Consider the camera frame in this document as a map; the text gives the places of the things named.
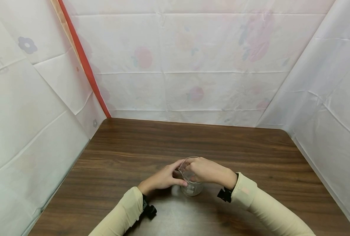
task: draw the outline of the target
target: red trim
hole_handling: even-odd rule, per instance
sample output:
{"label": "red trim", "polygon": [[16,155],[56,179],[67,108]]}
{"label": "red trim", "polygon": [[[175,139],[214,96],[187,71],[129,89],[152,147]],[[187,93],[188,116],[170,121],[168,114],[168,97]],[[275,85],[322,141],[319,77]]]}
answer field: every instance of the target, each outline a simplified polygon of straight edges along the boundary
{"label": "red trim", "polygon": [[92,72],[90,63],[87,60],[86,54],[84,53],[83,47],[81,46],[78,35],[76,34],[74,25],[72,24],[71,19],[69,17],[69,14],[67,13],[67,10],[65,8],[65,5],[63,4],[63,0],[58,0],[58,3],[61,6],[63,14],[65,15],[65,19],[66,19],[67,24],[69,26],[72,39],[74,40],[74,43],[75,43],[76,51],[78,52],[79,59],[80,59],[80,62],[83,66],[84,72],[86,73],[88,82],[90,83],[91,88],[92,88],[93,92],[95,93],[97,100],[99,101],[100,105],[102,106],[102,109],[103,109],[106,117],[110,118],[111,115],[110,115],[110,113],[105,105],[105,102],[102,98],[102,95],[100,94],[100,90],[96,84],[95,77],[93,76],[93,72]]}

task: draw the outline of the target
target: fabric wall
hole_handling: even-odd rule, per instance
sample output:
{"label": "fabric wall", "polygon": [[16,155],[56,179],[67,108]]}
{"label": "fabric wall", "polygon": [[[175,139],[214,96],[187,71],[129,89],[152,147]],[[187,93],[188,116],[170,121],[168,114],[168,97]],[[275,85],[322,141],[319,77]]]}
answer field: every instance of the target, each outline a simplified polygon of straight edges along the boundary
{"label": "fabric wall", "polygon": [[0,235],[24,233],[103,119],[50,1],[0,0]]}
{"label": "fabric wall", "polygon": [[350,0],[336,0],[258,126],[291,135],[350,220]]}
{"label": "fabric wall", "polygon": [[255,126],[334,0],[64,0],[112,117]]}

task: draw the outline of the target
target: hand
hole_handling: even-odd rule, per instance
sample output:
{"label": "hand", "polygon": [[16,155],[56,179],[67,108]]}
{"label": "hand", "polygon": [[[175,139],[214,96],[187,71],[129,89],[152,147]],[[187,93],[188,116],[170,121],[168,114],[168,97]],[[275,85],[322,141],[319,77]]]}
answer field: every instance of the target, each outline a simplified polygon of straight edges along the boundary
{"label": "hand", "polygon": [[138,185],[138,189],[142,194],[147,195],[150,191],[154,189],[165,189],[173,185],[187,186],[188,183],[183,179],[175,179],[172,177],[173,172],[184,160],[178,160],[163,169],[150,176],[148,179],[142,181]]}
{"label": "hand", "polygon": [[210,161],[203,157],[189,158],[186,160],[187,170],[192,171],[195,176],[190,180],[204,183],[216,183],[227,189],[233,189],[237,183],[237,175],[229,168]]}

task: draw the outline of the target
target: wooden tabletop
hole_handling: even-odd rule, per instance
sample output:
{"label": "wooden tabletop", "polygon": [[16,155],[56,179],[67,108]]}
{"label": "wooden tabletop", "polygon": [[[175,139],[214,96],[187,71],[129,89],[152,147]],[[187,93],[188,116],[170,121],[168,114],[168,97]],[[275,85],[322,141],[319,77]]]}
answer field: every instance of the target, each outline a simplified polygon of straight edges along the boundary
{"label": "wooden tabletop", "polygon": [[[107,119],[71,169],[29,236],[87,236],[123,194],[167,164],[202,156],[257,182],[318,236],[350,236],[350,223],[282,130]],[[205,184],[195,197],[156,191],[157,216],[125,235],[268,236],[252,214],[217,198]]]}

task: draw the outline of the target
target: beaker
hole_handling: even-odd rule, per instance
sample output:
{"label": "beaker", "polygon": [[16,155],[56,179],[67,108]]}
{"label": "beaker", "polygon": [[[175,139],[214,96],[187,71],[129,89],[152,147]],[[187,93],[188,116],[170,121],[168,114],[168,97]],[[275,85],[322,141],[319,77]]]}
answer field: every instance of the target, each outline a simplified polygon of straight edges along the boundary
{"label": "beaker", "polygon": [[186,187],[182,186],[181,190],[188,196],[196,196],[197,194],[201,193],[202,189],[204,188],[204,184],[202,182],[191,181],[192,176],[195,176],[195,174],[187,169],[187,166],[189,166],[189,164],[192,162],[192,158],[198,157],[187,157],[179,166],[179,172],[181,173],[183,179],[188,183]]}

